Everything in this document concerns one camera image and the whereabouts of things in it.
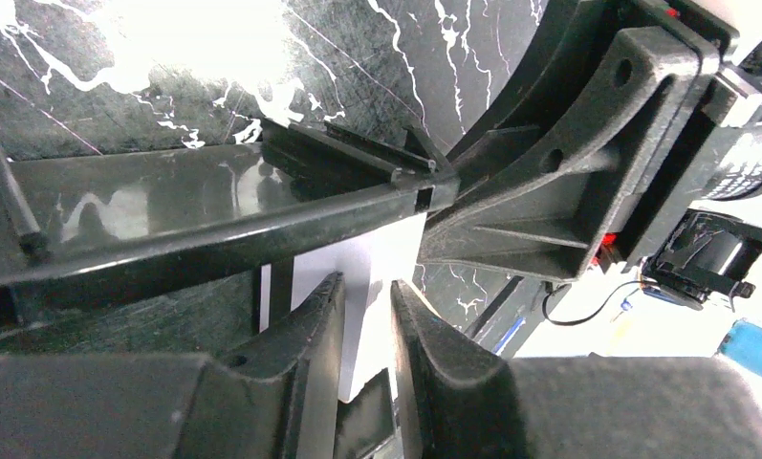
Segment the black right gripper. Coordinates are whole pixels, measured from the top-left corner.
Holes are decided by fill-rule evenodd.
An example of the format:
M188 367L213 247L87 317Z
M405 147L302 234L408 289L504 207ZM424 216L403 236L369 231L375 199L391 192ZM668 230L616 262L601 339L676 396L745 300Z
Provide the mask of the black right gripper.
M629 1L618 27L538 35L450 153L454 203L420 257L570 281L608 234L642 290L701 310L749 297L762 229L693 202L762 194L762 76L694 1Z

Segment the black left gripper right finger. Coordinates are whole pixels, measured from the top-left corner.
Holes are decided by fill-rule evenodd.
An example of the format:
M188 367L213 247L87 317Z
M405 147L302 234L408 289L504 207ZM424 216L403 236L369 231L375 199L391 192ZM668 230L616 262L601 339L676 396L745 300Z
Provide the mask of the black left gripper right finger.
M391 285L408 458L762 458L762 411L705 358L504 360Z

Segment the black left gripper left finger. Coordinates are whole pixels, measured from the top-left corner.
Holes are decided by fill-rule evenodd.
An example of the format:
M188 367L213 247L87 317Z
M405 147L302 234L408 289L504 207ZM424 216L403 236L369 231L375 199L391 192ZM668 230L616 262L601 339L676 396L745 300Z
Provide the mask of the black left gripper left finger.
M344 307L330 273L221 361L0 355L0 458L330 458Z

